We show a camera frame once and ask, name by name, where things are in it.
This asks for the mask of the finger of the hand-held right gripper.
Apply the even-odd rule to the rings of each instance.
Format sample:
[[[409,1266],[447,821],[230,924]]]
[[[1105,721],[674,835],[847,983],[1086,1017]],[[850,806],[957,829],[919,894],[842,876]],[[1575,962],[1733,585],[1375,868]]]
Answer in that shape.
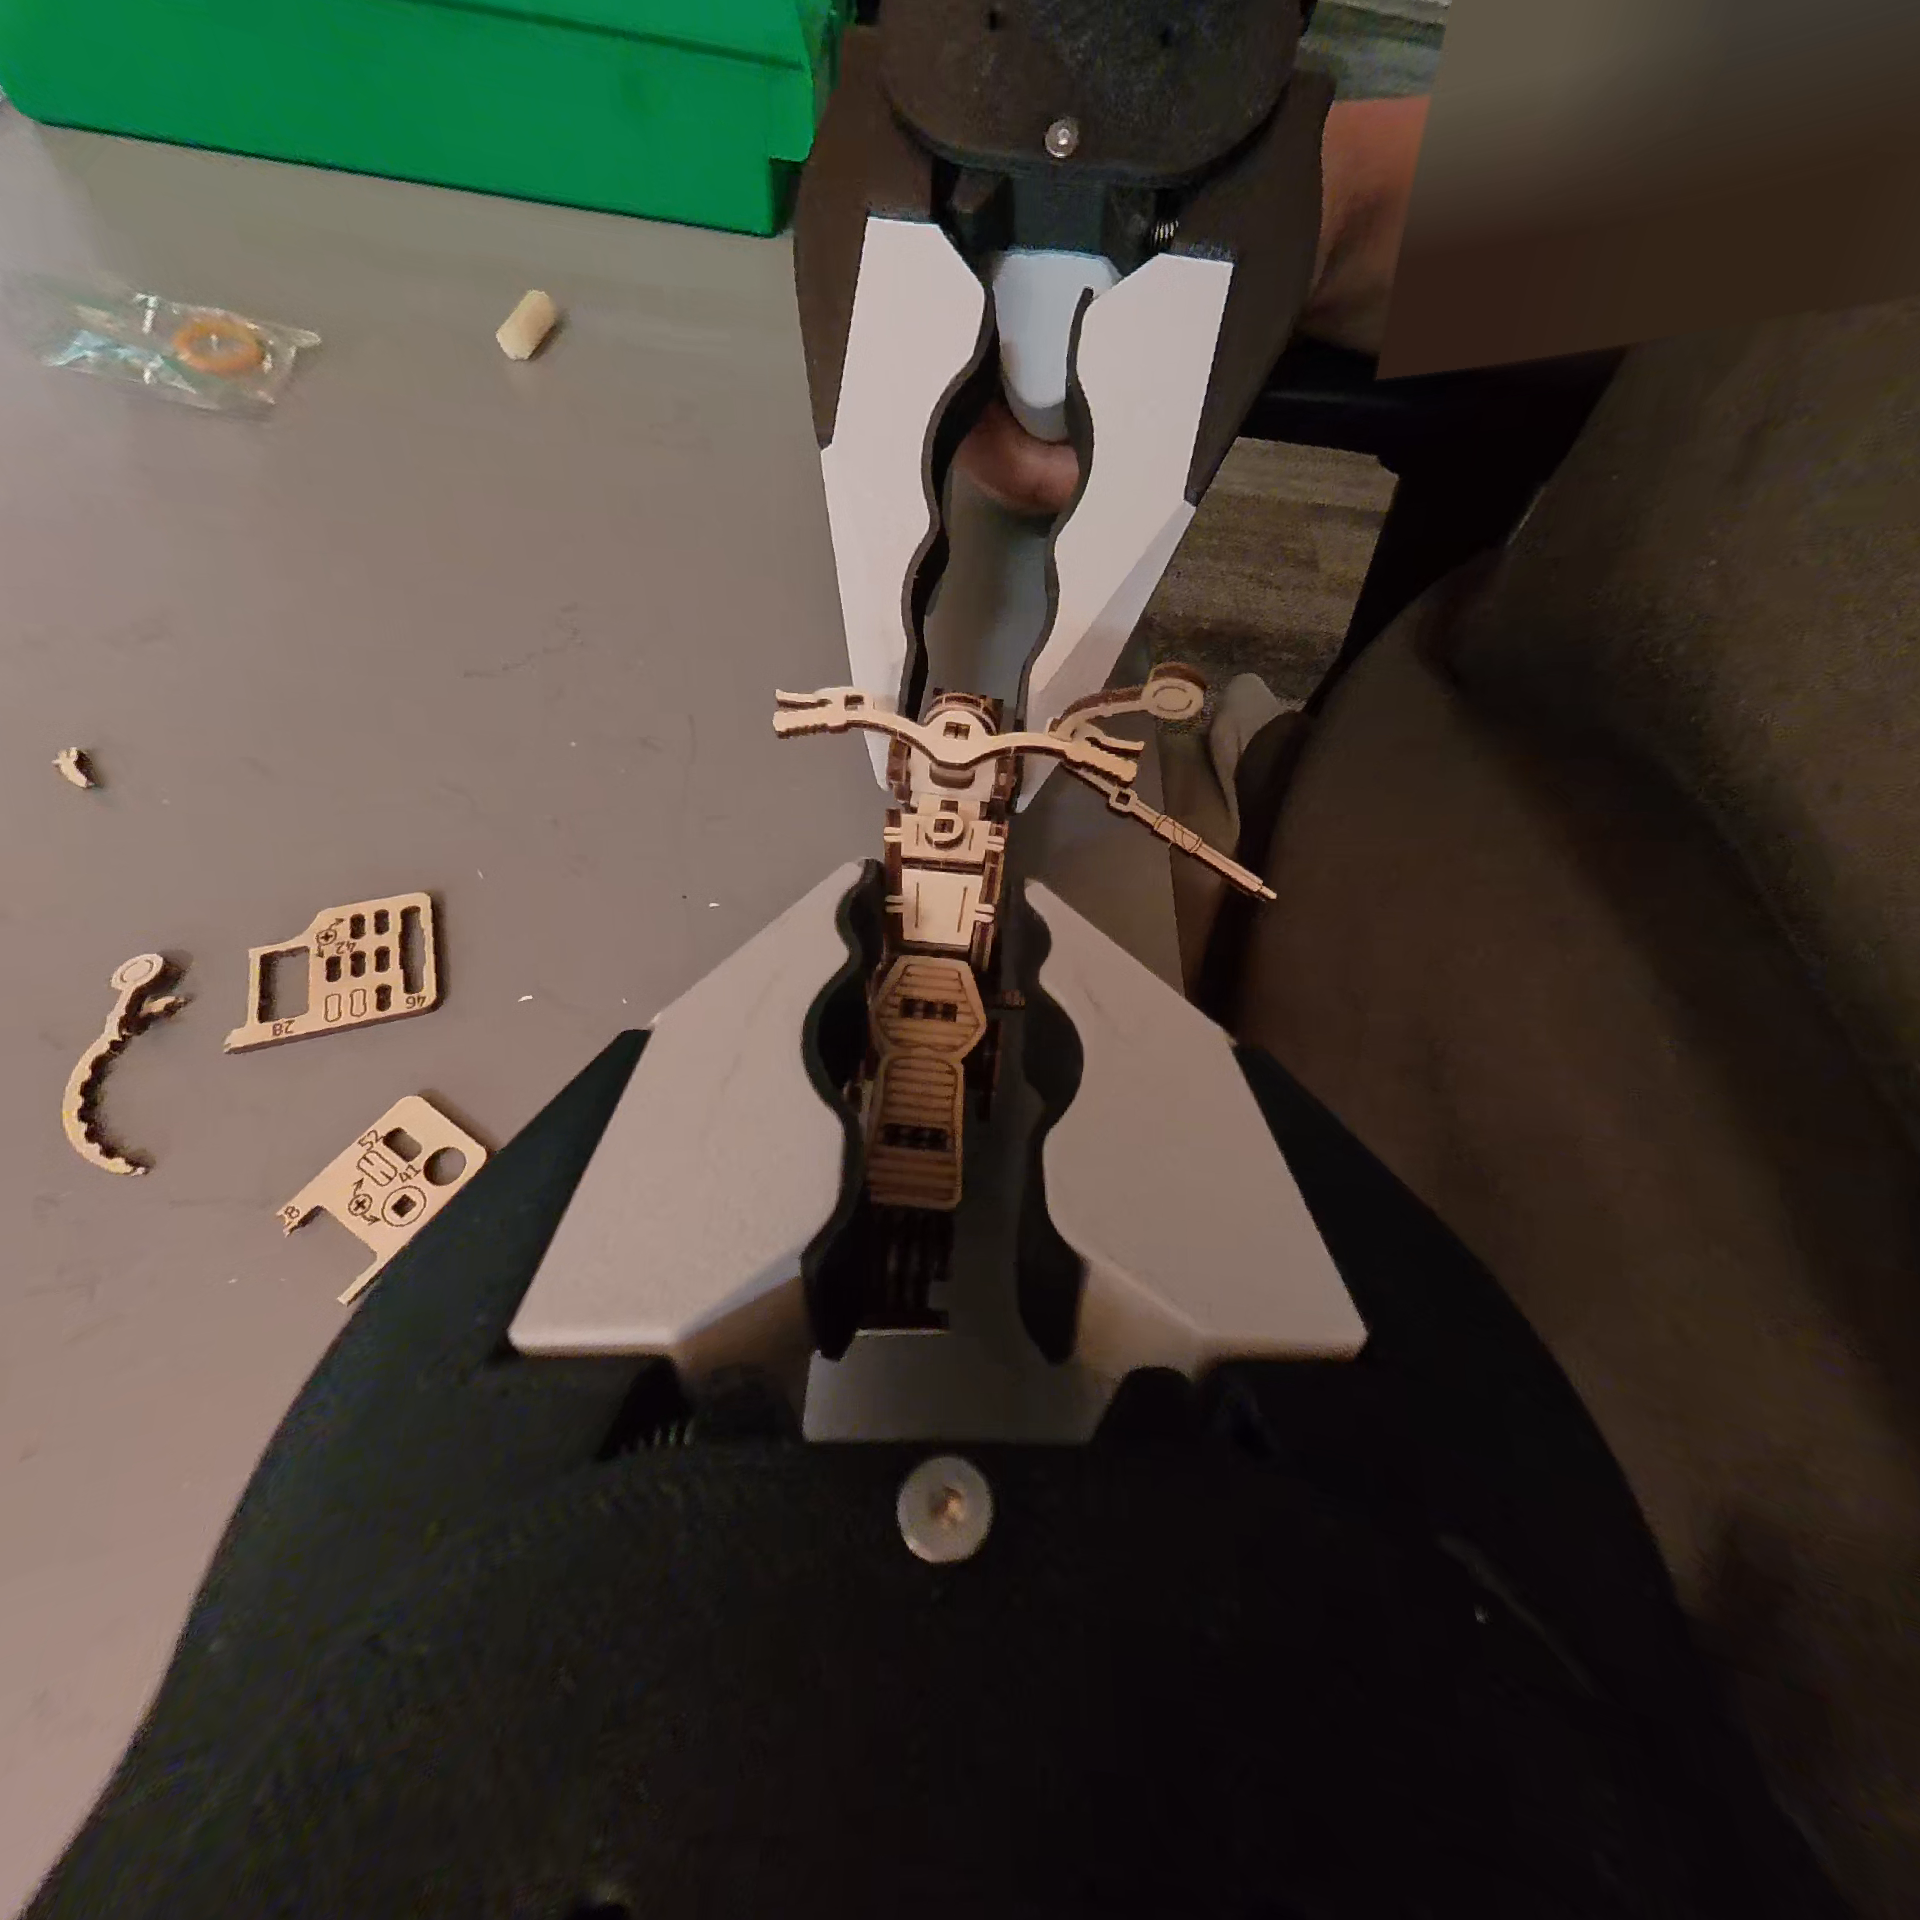
[[[989,341],[987,291],[947,233],[871,217],[823,451],[847,683],[919,715],[913,591],[938,525],[933,440]]]
[[[1069,352],[1082,481],[1051,536],[1052,617],[1026,667],[1042,734],[1108,684],[1193,518],[1188,479],[1233,267],[1159,254],[1083,301]]]

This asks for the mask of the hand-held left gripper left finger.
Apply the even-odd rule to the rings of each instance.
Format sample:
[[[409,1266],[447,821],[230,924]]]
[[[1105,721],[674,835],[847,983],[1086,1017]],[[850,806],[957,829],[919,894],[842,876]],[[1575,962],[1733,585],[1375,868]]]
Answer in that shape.
[[[808,1363],[847,1188],[808,1019],[856,958],[847,861],[665,1005],[515,1310],[522,1357]]]

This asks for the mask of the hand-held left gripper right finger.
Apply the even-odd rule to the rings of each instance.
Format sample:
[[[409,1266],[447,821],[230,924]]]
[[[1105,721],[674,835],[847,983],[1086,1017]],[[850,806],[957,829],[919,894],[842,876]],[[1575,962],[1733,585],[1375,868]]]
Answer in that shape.
[[[1228,1034],[1041,881],[1037,989],[1079,1043],[1039,1147],[1082,1363],[1352,1359],[1363,1318]]]

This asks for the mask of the wooden motorcycle model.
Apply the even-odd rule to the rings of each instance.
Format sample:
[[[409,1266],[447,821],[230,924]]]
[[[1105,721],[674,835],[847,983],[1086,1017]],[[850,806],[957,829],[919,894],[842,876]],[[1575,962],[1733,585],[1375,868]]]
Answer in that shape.
[[[867,734],[885,744],[882,786],[883,929],[866,981],[867,1044],[847,1080],[862,1134],[862,1195],[871,1221],[867,1326],[941,1326],[931,1291],[947,1279],[964,1200],[970,1115],[991,1115],[997,1026],[1023,1006],[999,983],[1005,859],[1026,766],[1064,768],[1108,809],[1149,829],[1253,901],[1275,891],[1136,790],[1140,746],[1105,730],[1123,717],[1189,723],[1204,679],[1183,663],[1142,684],[1069,704],[1042,734],[1013,730],[1002,704],[941,691],[923,721],[842,684],[776,692],[779,737]]]

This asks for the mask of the person's right forearm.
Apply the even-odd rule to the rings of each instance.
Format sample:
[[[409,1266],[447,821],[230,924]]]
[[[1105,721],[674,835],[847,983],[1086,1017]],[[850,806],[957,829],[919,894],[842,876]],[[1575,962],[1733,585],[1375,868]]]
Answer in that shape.
[[[1299,333],[1379,357],[1427,127],[1427,97],[1338,102],[1321,138],[1321,219]]]

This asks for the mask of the grey desk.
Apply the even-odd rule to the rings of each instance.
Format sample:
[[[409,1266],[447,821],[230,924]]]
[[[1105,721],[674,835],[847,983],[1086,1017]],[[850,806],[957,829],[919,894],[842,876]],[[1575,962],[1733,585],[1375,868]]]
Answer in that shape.
[[[5,278],[315,330],[262,418],[41,367],[5,324],[5,1917],[141,1720],[344,1314],[280,1207],[397,1096],[505,1145],[852,852],[769,683],[837,675],[786,248],[41,129]],[[564,323],[515,365],[527,290]],[[96,790],[56,753],[84,748]],[[442,1002],[229,1056],[249,951],[428,893]],[[187,1005],[73,1153],[133,956]]]

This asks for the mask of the person's right hand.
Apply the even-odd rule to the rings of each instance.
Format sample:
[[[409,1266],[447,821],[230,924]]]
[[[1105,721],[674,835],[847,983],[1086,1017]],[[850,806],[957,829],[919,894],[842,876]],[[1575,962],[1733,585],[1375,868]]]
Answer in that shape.
[[[1048,443],[991,398],[957,449],[957,467],[980,494],[1017,515],[1054,519],[1069,511],[1082,462],[1071,443]]]

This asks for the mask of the black office chair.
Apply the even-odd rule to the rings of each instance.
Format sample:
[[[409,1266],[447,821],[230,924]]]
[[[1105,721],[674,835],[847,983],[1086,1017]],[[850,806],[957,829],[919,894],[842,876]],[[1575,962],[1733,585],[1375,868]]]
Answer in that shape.
[[[1242,437],[1356,453],[1397,482],[1341,645],[1308,700],[1312,715],[1407,608],[1516,530],[1624,357],[1598,349],[1400,379],[1319,343],[1279,357]]]

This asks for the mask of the person's pale shoe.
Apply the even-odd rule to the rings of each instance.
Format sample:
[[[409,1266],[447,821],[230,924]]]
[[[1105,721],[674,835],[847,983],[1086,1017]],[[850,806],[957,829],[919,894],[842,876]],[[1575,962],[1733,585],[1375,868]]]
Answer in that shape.
[[[1261,792],[1268,762],[1288,746],[1301,714],[1299,698],[1282,698],[1256,672],[1238,672],[1214,687],[1206,753],[1233,832],[1250,797]]]

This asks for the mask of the wooden offcut with round hole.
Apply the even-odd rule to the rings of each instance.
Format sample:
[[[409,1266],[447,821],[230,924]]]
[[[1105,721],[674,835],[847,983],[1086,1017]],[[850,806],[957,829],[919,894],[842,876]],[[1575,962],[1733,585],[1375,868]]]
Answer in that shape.
[[[431,1099],[408,1093],[324,1166],[282,1207],[280,1221],[286,1234],[294,1234],[315,1214],[325,1214],[362,1247],[367,1263],[339,1297],[344,1310],[352,1310],[396,1256],[479,1178],[491,1155]]]

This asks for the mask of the wooden offcut with slot holes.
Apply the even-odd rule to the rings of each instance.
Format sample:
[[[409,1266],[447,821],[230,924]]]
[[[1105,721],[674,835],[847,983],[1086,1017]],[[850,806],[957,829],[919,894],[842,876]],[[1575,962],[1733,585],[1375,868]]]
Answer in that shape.
[[[438,903],[428,893],[325,907],[249,951],[229,1056],[420,1019],[442,1002]]]

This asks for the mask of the person's leg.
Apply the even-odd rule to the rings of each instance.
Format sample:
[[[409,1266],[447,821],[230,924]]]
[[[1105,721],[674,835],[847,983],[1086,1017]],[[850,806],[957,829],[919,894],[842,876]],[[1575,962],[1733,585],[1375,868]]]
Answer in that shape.
[[[1861,1917],[1917,1917],[1917,394],[1917,297],[1628,350],[1303,726],[1228,1000],[1543,1334]]]

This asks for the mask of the green box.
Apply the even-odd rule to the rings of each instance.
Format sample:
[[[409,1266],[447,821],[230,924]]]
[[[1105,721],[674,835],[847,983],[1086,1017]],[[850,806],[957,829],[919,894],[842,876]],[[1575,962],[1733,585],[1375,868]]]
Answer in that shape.
[[[852,5],[6,3],[37,123],[769,237]]]

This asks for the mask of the curved toothed wooden piece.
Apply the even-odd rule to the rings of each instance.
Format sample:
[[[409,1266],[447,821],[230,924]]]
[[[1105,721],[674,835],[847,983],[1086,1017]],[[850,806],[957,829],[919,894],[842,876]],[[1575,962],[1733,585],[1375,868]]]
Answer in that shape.
[[[97,1037],[73,1066],[62,1096],[62,1130],[84,1161],[115,1178],[144,1178],[151,1166],[122,1153],[99,1123],[99,1087],[109,1068],[133,1039],[155,1023],[178,1015],[187,997],[179,991],[179,965],[164,953],[138,953],[110,974],[112,1008]]]

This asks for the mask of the clear bag of small parts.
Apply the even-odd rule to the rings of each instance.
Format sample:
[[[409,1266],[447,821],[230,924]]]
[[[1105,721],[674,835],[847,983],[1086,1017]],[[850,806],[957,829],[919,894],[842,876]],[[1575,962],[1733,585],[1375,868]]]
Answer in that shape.
[[[164,398],[197,413],[269,415],[318,333],[118,284],[5,278],[5,324],[50,370]]]

